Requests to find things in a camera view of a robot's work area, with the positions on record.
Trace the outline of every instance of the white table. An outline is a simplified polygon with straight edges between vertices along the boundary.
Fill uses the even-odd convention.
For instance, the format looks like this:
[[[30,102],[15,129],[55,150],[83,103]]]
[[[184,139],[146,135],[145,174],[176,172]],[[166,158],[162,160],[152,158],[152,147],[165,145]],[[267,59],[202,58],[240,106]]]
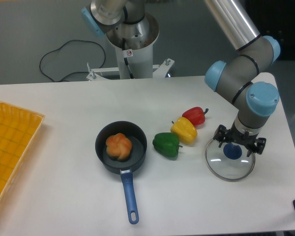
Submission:
[[[267,73],[256,79],[275,83]],[[199,235],[295,230],[295,148],[281,102],[260,133],[253,172],[226,182],[204,152],[237,110],[204,77],[0,86],[0,100],[46,118],[0,207],[0,236]],[[176,161],[152,146],[156,133],[194,106],[209,108],[192,147]],[[128,222],[121,179],[98,160],[94,142],[116,120],[140,126],[147,156],[134,172],[140,222]]]

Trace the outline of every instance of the orange basket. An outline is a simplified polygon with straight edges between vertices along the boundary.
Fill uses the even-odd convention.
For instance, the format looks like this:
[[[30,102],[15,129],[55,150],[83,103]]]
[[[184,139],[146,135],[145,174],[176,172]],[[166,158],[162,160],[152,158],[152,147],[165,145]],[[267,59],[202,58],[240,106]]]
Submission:
[[[40,113],[0,102],[0,200],[44,117]]]

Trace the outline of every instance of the black cable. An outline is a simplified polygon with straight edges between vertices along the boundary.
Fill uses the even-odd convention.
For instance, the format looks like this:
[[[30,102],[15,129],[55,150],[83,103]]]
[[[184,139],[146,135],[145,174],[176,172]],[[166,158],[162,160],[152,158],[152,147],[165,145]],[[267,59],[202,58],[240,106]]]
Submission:
[[[126,50],[126,39],[125,38],[122,38],[122,46],[121,46],[121,49],[124,51]],[[128,72],[129,72],[129,75],[130,75],[130,78],[131,79],[134,79],[134,76],[132,74],[132,71],[131,71],[131,68],[130,68],[130,65],[129,65],[129,62],[128,62],[128,58],[123,58],[124,60],[124,63],[126,64],[127,68],[128,68]]]
[[[76,71],[76,72],[72,72],[72,73],[70,73],[70,74],[64,76],[64,77],[63,77],[61,80],[59,80],[59,81],[55,81],[55,80],[53,80],[51,77],[49,77],[48,75],[46,75],[46,74],[42,71],[42,69],[41,69],[41,63],[42,63],[43,59],[45,58],[45,56],[47,56],[47,55],[50,54],[50,53],[53,53],[53,52],[56,52],[56,51],[61,50],[61,48],[63,48],[65,45],[67,45],[68,43],[71,43],[71,42],[93,43],[93,44],[98,45],[98,46],[103,50],[103,53],[104,53],[104,60],[103,60],[103,63],[101,64],[101,66],[100,66],[99,68],[102,68],[102,66],[104,65],[104,63],[105,63],[105,61],[106,61],[106,53],[105,53],[105,50],[104,50],[104,48],[102,47],[102,45],[100,45],[99,43],[96,43],[96,42],[93,42],[93,41],[87,41],[87,40],[72,39],[72,40],[70,40],[70,41],[67,41],[65,44],[63,44],[63,45],[62,45],[61,47],[59,47],[58,49],[55,49],[55,50],[53,50],[53,51],[51,51],[51,52],[46,53],[46,54],[42,57],[42,59],[40,60],[40,63],[39,63],[39,70],[40,70],[40,72],[41,72],[44,76],[46,76],[48,79],[50,79],[52,82],[63,82],[63,81],[65,81],[65,82],[69,82],[69,81],[67,81],[67,80],[65,80],[65,79],[68,78],[68,77],[71,76],[71,75],[74,75],[74,74],[86,74],[86,73],[89,73],[88,71]]]

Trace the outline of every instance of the red bell pepper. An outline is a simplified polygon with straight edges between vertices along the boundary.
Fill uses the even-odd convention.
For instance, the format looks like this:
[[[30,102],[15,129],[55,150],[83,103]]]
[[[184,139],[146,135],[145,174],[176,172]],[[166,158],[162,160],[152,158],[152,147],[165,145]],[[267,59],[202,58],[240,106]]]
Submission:
[[[190,122],[196,126],[199,124],[203,124],[206,120],[205,114],[208,112],[208,108],[206,108],[206,111],[203,112],[201,107],[194,107],[189,109],[188,111],[184,112],[182,114],[182,117],[187,118],[190,120]]]

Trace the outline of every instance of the blue knob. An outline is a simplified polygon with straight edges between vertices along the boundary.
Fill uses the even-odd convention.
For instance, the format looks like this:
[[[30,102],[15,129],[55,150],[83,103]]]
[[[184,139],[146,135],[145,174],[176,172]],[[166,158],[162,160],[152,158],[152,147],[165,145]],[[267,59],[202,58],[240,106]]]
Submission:
[[[262,117],[270,116],[280,100],[275,86],[266,82],[256,82],[249,87],[246,101],[249,108]]]
[[[227,158],[232,160],[237,160],[242,155],[241,147],[232,143],[226,144],[223,148],[223,152]]]

